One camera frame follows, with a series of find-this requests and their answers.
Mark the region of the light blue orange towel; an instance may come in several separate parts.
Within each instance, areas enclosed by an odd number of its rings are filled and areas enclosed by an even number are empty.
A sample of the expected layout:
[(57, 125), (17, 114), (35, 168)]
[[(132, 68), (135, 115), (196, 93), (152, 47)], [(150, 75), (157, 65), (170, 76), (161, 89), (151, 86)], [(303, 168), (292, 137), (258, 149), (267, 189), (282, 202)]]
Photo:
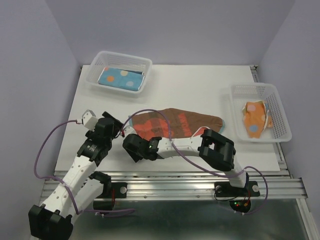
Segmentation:
[(101, 72), (97, 83), (111, 88), (137, 92), (140, 90), (144, 78), (145, 75), (142, 71), (105, 67)]

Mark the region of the brown red checked towel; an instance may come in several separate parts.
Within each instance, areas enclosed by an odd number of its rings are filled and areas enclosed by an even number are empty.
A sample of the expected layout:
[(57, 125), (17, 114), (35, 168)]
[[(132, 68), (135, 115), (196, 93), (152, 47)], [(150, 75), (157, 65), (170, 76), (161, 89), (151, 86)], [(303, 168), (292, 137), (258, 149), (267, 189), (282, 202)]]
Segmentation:
[(176, 108), (166, 108), (157, 112), (139, 113), (131, 118), (129, 124), (143, 139), (169, 137), (167, 122), (170, 124), (173, 139), (190, 138), (202, 135), (205, 129), (222, 133), (225, 122), (218, 116), (201, 114)]

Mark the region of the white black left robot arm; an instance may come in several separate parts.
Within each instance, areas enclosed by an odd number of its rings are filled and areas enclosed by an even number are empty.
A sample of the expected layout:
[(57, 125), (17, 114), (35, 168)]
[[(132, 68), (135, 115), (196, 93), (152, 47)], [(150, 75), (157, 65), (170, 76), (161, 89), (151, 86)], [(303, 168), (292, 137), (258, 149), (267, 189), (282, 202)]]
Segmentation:
[(77, 217), (88, 204), (97, 196), (111, 193), (110, 177), (96, 169), (108, 155), (123, 123), (107, 112), (97, 118), (86, 110), (80, 124), (88, 131), (70, 169), (62, 179), (51, 177), (58, 186), (41, 205), (33, 205), (28, 212), (30, 233), (40, 240), (69, 239)]

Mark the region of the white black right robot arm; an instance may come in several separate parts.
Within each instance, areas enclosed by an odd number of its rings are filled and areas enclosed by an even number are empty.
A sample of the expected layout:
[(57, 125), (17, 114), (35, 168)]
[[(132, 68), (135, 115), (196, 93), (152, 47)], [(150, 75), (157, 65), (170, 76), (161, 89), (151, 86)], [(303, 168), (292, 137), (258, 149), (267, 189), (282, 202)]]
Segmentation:
[(122, 135), (122, 147), (137, 163), (142, 159), (155, 161), (173, 157), (200, 157), (214, 170), (224, 173), (227, 183), (216, 183), (222, 198), (242, 197), (248, 194), (249, 176), (236, 158), (234, 142), (212, 129), (187, 138), (152, 137), (146, 140), (133, 127), (127, 126)]

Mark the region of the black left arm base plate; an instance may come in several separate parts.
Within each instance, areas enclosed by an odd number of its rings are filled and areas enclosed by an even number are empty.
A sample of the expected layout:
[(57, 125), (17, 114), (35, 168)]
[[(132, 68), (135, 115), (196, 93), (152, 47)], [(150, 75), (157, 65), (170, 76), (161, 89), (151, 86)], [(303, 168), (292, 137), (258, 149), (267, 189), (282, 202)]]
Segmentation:
[(103, 186), (102, 193), (97, 199), (125, 199), (127, 191), (128, 184), (126, 182), (111, 182)]

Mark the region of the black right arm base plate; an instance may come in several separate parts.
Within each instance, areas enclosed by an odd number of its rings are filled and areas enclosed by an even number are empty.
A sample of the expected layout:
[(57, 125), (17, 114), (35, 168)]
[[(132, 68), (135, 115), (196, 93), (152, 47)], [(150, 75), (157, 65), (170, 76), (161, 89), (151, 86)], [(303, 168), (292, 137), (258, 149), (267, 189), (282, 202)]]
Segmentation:
[(214, 190), (218, 199), (259, 197), (261, 195), (256, 181), (249, 181), (243, 188), (231, 186), (228, 181), (218, 181), (214, 184)]

